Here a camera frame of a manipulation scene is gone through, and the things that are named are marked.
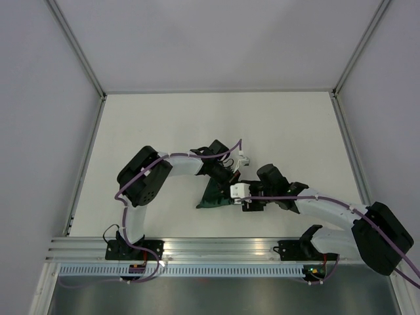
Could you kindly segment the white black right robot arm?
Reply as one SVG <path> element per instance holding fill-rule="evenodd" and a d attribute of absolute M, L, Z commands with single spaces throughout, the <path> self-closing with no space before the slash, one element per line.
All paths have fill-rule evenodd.
<path fill-rule="evenodd" d="M 261 167 L 257 176 L 258 180 L 243 180 L 230 187 L 230 197 L 244 211 L 262 211 L 275 203 L 283 210 L 334 226 L 314 224 L 308 228 L 297 242 L 297 260 L 362 260 L 384 276 L 396 271 L 402 261 L 414 266 L 407 256 L 413 238 L 385 204 L 335 199 L 301 182 L 289 182 L 273 164 Z"/>

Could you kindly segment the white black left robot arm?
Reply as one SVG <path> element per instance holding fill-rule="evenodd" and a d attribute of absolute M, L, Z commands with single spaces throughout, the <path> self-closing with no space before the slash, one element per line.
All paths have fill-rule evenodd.
<path fill-rule="evenodd" d="M 124 166 L 117 176 L 119 190 L 114 199 L 123 204 L 121 225 L 117 239 L 120 251 L 130 260 L 138 259 L 144 246 L 144 221 L 149 203 L 156 197 L 170 177 L 207 176 L 209 184 L 202 204 L 229 205 L 230 187 L 239 183 L 239 167 L 226 164 L 234 150 L 242 150 L 239 140 L 233 148 L 219 140 L 187 152 L 163 153 L 145 146 Z"/>

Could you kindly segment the dark green cloth napkin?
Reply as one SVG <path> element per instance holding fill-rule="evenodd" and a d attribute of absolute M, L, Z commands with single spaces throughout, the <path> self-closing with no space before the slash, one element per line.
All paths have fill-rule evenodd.
<path fill-rule="evenodd" d="M 233 205 L 234 201 L 226 197 L 220 190 L 217 182 L 210 178 L 200 202 L 196 205 L 196 209 L 212 209 Z"/>

